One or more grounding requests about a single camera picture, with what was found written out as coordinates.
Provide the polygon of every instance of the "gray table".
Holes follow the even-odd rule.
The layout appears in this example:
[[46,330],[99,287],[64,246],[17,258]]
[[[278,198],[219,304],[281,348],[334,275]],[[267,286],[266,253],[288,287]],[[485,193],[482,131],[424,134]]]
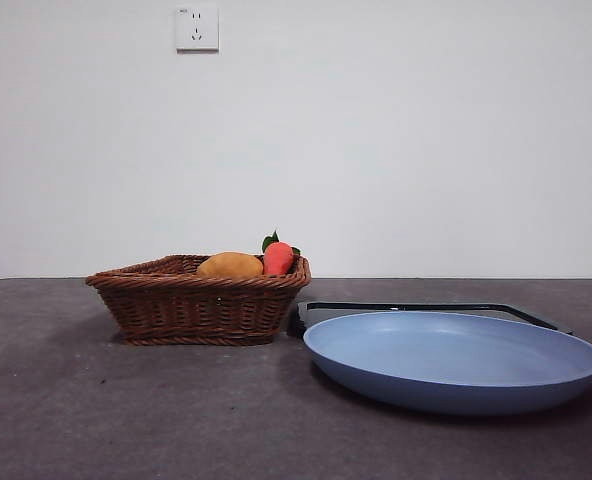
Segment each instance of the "gray table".
[[[298,300],[500,302],[592,342],[592,280],[315,279]],[[328,380],[299,339],[131,347],[82,279],[0,280],[0,479],[592,479],[592,389],[467,419]]]

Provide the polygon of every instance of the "wall outlet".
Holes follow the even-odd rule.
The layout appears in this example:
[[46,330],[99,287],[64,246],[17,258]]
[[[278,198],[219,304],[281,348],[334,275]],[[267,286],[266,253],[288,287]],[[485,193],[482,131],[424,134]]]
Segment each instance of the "wall outlet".
[[176,50],[218,50],[218,7],[196,3],[176,8]]

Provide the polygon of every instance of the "plastic plate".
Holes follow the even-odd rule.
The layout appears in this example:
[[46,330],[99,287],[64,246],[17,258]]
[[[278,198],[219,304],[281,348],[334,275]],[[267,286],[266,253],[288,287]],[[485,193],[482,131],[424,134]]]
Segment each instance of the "plastic plate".
[[592,345],[534,325],[436,312],[362,313],[310,327],[333,380],[373,399],[459,415],[562,404],[592,382]]

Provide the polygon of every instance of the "tray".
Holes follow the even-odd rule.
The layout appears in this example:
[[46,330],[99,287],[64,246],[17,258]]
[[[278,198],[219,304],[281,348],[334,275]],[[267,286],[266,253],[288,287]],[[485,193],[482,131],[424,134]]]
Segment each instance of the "tray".
[[475,313],[477,315],[527,322],[539,327],[573,335],[564,325],[545,320],[512,305],[501,303],[374,303],[374,302],[300,302],[291,312],[287,334],[302,337],[309,327],[330,318],[367,312],[423,311]]

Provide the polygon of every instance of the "brown wicker basket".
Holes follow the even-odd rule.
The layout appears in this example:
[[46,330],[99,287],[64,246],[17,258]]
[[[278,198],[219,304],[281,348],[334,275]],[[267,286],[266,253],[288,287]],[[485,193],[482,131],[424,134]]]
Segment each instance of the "brown wicker basket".
[[298,291],[311,281],[297,256],[286,275],[203,278],[207,255],[170,255],[87,277],[132,345],[270,343]]

